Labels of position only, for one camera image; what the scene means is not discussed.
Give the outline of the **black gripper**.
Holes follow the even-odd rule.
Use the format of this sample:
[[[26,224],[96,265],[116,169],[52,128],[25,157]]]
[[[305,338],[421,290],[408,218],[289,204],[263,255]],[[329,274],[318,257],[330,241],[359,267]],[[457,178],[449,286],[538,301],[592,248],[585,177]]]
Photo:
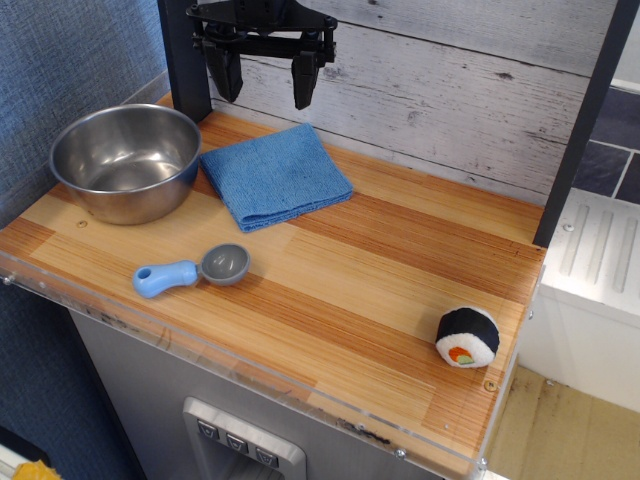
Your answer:
[[[204,52],[219,95],[235,102],[243,86],[240,55],[292,59],[294,103],[312,101],[319,67],[336,57],[337,20],[297,1],[217,1],[194,4],[193,42]]]

